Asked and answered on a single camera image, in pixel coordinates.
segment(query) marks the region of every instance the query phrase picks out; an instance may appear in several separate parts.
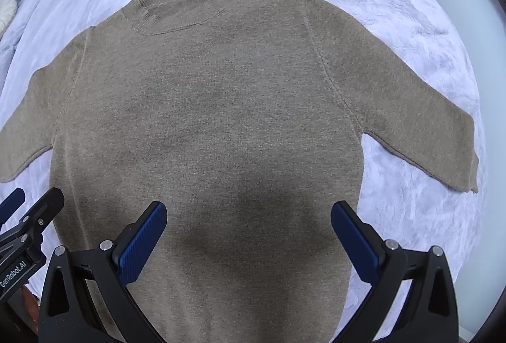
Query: sweater sleeve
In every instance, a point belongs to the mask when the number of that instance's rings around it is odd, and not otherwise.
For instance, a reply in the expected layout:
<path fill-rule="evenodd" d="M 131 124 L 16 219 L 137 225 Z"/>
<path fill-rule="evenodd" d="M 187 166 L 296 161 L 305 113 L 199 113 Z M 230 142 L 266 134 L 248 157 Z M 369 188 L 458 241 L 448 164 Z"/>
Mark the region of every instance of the sweater sleeve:
<path fill-rule="evenodd" d="M 52 137 L 84 55 L 87 31 L 78 34 L 31 77 L 26 94 L 0 131 L 0 182 L 20 174 L 52 148 Z"/>
<path fill-rule="evenodd" d="M 357 129 L 453 189 L 477 193 L 472 117 L 352 16 L 323 0 L 304 5 L 327 79 Z"/>

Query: brown sweater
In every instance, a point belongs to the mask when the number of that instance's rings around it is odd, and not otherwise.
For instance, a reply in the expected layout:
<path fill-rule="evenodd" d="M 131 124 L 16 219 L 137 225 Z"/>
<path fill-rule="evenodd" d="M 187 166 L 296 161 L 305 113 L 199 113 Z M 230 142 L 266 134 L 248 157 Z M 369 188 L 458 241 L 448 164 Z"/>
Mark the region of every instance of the brown sweater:
<path fill-rule="evenodd" d="M 167 341 L 327 343 L 350 277 L 330 208 L 357 206 L 362 133 L 477 191 L 472 118 L 333 5 L 132 0 L 33 75 L 0 180 L 52 148 L 71 250 L 165 203 L 129 289 Z"/>

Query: bedding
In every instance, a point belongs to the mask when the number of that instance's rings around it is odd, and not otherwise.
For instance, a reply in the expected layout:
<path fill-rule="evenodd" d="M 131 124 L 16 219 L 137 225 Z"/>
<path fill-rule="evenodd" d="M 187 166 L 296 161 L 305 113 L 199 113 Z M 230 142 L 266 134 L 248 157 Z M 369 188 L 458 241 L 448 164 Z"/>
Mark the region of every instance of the bedding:
<path fill-rule="evenodd" d="M 0 41 L 0 73 L 7 72 L 0 95 L 0 127 L 20 103 L 32 73 L 51 62 L 75 35 L 96 25 L 130 0 L 24 0 Z M 479 95 L 465 48 L 435 0 L 326 0 L 350 13 L 384 41 L 418 76 L 440 91 L 475 121 L 475 148 L 480 158 L 480 193 L 457 193 L 386 152 L 363 135 L 364 176 L 358 215 L 384 238 L 406 248 L 428 250 L 442 246 L 454 278 L 477 242 L 486 193 L 483 123 Z M 34 160 L 14 181 L 0 184 L 0 200 L 15 187 L 27 192 L 27 202 L 8 222 L 12 227 L 47 189 L 51 151 Z M 50 256 L 58 246 L 51 226 L 43 251 Z M 40 296 L 45 269 L 30 280 Z M 391 329 L 408 285 L 398 295 L 379 336 Z M 345 309 L 336 319 L 338 332 L 368 292 L 352 271 Z"/>

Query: sweater collar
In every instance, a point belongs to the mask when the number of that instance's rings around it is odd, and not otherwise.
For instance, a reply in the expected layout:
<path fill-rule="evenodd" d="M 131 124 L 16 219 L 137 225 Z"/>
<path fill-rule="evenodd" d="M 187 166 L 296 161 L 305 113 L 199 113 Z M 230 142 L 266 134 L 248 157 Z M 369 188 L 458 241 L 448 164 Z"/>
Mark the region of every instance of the sweater collar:
<path fill-rule="evenodd" d="M 132 27 L 144 34 L 162 34 L 182 30 L 222 13 L 237 0 L 132 0 L 122 12 Z"/>

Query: crew neckline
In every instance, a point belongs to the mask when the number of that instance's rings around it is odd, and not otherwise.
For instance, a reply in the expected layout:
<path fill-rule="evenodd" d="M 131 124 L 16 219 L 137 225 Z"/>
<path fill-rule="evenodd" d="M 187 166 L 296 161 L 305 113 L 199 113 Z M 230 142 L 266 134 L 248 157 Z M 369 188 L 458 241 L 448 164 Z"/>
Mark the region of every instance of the crew neckline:
<path fill-rule="evenodd" d="M 202 24 L 221 14 L 238 0 L 207 0 L 198 10 L 195 10 L 195 14 L 191 18 L 183 22 L 180 21 L 178 24 L 174 23 L 171 16 L 157 15 L 153 10 L 150 10 L 153 6 L 163 6 L 166 3 L 181 1 L 184 0 L 132 0 L 122 8 L 122 12 L 135 30 L 143 34 L 162 34 Z"/>

